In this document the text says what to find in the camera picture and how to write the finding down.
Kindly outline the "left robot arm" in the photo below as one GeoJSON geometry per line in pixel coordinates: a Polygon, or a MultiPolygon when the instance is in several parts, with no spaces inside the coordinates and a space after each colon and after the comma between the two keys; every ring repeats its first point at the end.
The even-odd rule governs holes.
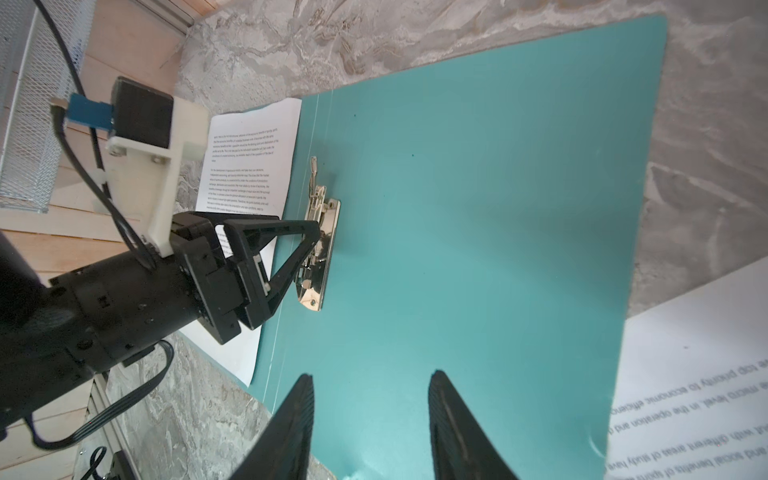
{"type": "Polygon", "coordinates": [[[184,212],[148,269],[122,253],[43,285],[1,244],[1,424],[199,322],[218,343],[277,311],[320,240],[312,220],[184,212]]]}

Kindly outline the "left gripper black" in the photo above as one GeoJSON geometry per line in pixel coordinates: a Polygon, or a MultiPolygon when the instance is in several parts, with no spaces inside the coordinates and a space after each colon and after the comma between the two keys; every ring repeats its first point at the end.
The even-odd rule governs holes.
{"type": "Polygon", "coordinates": [[[189,211],[170,227],[200,323],[221,345],[273,317],[318,239],[314,222],[274,215],[189,211]]]}

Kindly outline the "printed paper sheet front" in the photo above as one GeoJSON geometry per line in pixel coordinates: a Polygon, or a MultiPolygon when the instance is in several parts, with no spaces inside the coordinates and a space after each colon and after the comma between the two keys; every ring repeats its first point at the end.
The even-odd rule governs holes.
{"type": "MultiPolygon", "coordinates": [[[[265,107],[212,117],[195,209],[214,213],[284,213],[302,101],[287,98],[265,107]]],[[[181,334],[248,386],[261,330],[245,327],[224,345],[198,322],[181,334]]]]}

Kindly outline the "printed paper sheet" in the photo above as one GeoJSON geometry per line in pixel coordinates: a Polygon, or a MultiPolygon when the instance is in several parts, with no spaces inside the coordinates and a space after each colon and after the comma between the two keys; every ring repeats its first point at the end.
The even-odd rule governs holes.
{"type": "MultiPolygon", "coordinates": [[[[214,213],[284,213],[302,101],[287,98],[265,107],[212,117],[195,209],[214,213]]],[[[245,327],[224,345],[198,322],[181,334],[248,386],[261,330],[245,327]]]]}
{"type": "Polygon", "coordinates": [[[766,260],[627,321],[605,476],[766,478],[766,260]]]}

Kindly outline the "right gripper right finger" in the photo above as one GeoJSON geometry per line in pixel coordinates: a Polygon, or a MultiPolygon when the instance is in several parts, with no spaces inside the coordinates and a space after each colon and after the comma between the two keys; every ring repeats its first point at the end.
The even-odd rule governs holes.
{"type": "Polygon", "coordinates": [[[436,479],[518,479],[442,370],[431,376],[428,406],[436,479]]]}

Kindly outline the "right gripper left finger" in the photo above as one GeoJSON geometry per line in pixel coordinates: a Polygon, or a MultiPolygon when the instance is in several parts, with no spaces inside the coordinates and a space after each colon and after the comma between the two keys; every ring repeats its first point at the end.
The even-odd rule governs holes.
{"type": "Polygon", "coordinates": [[[306,479],[314,406],[312,377],[302,374],[230,479],[306,479]]]}

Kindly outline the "green file folder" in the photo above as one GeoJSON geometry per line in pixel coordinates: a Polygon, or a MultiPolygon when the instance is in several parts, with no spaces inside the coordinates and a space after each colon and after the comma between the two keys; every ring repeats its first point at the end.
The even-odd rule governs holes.
{"type": "Polygon", "coordinates": [[[429,479],[428,385],[447,373],[523,479],[599,479],[634,269],[664,16],[562,34],[303,100],[341,203],[323,306],[289,294],[251,394],[315,388],[336,477],[429,479]]]}

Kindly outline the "metal folder clip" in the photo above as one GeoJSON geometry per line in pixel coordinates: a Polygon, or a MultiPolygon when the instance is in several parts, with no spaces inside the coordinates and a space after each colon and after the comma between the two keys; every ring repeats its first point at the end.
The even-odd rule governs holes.
{"type": "Polygon", "coordinates": [[[299,303],[319,312],[322,309],[329,278],[341,201],[327,196],[327,187],[317,183],[318,160],[310,158],[309,202],[305,219],[319,227],[319,239],[303,260],[296,277],[299,303]]]}

